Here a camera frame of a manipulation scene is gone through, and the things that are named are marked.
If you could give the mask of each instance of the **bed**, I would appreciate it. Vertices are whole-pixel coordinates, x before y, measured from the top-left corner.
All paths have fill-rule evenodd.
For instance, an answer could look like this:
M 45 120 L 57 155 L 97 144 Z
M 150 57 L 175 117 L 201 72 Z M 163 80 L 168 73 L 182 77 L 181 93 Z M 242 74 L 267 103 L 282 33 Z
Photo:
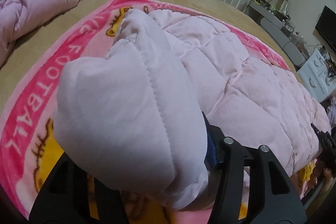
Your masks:
M 108 0 L 81 0 L 77 7 L 50 20 L 42 27 L 21 37 L 0 70 L 0 111 L 10 97 L 14 88 L 41 57 L 41 55 L 70 27 L 80 19 L 96 10 Z M 265 44 L 279 53 L 287 62 L 298 81 L 302 80 L 294 66 L 280 47 L 251 18 L 234 7 L 219 0 L 160 0 L 198 10 L 223 20 L 239 29 L 258 37 Z

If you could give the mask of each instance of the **white cabinet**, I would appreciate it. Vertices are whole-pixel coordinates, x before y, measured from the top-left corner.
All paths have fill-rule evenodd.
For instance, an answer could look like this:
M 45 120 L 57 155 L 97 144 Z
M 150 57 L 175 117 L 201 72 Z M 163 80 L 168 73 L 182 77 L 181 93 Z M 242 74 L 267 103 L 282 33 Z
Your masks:
M 298 70 L 309 93 L 319 102 L 326 100 L 336 89 L 336 79 L 328 77 L 323 56 L 314 51 L 307 62 Z

